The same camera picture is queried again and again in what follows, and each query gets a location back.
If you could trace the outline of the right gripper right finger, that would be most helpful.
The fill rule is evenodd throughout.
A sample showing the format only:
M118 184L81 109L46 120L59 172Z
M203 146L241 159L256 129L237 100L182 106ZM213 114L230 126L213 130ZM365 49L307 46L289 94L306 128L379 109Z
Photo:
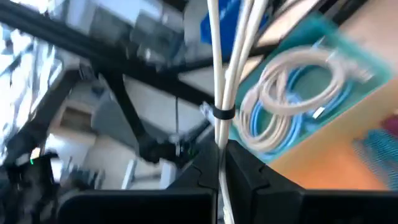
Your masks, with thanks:
M310 190L230 140L226 180L235 223L397 223L397 192Z

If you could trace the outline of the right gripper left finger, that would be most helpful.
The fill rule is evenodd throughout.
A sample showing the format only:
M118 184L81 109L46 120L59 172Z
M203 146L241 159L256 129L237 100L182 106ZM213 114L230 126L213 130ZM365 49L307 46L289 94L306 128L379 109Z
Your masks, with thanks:
M58 223L216 223L218 147L200 143L193 162L162 190L86 190L60 199Z

